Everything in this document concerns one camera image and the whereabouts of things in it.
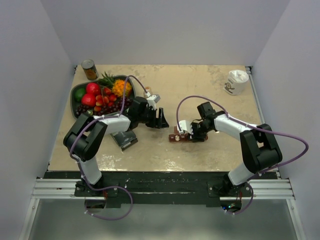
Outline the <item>red weekly pill organizer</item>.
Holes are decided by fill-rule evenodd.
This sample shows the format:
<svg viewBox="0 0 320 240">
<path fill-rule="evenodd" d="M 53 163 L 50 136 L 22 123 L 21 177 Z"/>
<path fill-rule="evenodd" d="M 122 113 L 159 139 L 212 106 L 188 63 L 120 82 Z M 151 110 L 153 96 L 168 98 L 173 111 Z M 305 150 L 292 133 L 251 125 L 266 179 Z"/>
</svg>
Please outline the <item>red weekly pill organizer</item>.
<svg viewBox="0 0 320 240">
<path fill-rule="evenodd" d="M 175 139 L 175 136 L 179 136 L 180 139 L 179 139 L 179 140 L 176 140 L 176 139 Z M 191 134 L 188 134 L 188 133 L 183 133 L 183 134 L 178 133 L 177 127 L 174 126 L 174 127 L 173 127 L 173 133 L 172 133 L 172 134 L 169 134 L 168 140 L 169 140 L 170 143 L 186 143 L 186 142 L 192 142 L 191 136 L 192 136 L 192 135 L 191 135 Z"/>
</svg>

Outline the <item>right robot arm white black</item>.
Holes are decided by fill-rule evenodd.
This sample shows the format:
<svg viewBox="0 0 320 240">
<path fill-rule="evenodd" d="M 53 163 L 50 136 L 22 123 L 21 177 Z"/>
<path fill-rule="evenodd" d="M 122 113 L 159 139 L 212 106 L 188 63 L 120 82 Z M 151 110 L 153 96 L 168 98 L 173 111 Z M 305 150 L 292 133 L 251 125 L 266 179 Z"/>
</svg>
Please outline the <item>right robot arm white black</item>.
<svg viewBox="0 0 320 240">
<path fill-rule="evenodd" d="M 240 185 L 282 161 L 282 152 L 274 135 L 269 133 L 272 129 L 268 124 L 250 128 L 223 111 L 215 111 L 208 101 L 197 106 L 197 110 L 201 121 L 190 124 L 192 142 L 204 142 L 210 131 L 226 133 L 240 142 L 242 163 L 224 177 L 222 185 L 227 196 L 235 196 L 241 190 Z"/>
</svg>

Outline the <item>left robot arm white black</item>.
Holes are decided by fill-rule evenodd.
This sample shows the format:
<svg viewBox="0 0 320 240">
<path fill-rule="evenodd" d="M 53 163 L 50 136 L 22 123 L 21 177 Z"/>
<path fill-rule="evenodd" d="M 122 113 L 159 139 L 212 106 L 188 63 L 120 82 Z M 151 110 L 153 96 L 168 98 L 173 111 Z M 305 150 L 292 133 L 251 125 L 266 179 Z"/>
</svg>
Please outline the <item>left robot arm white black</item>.
<svg viewBox="0 0 320 240">
<path fill-rule="evenodd" d="M 63 145 L 78 164 L 81 178 L 86 182 L 85 189 L 92 196 L 99 196 L 104 190 L 96 159 L 104 136 L 131 131 L 139 124 L 153 129 L 169 127 L 163 108 L 157 109 L 152 97 L 137 96 L 124 113 L 98 117 L 82 113 L 65 135 Z"/>
</svg>

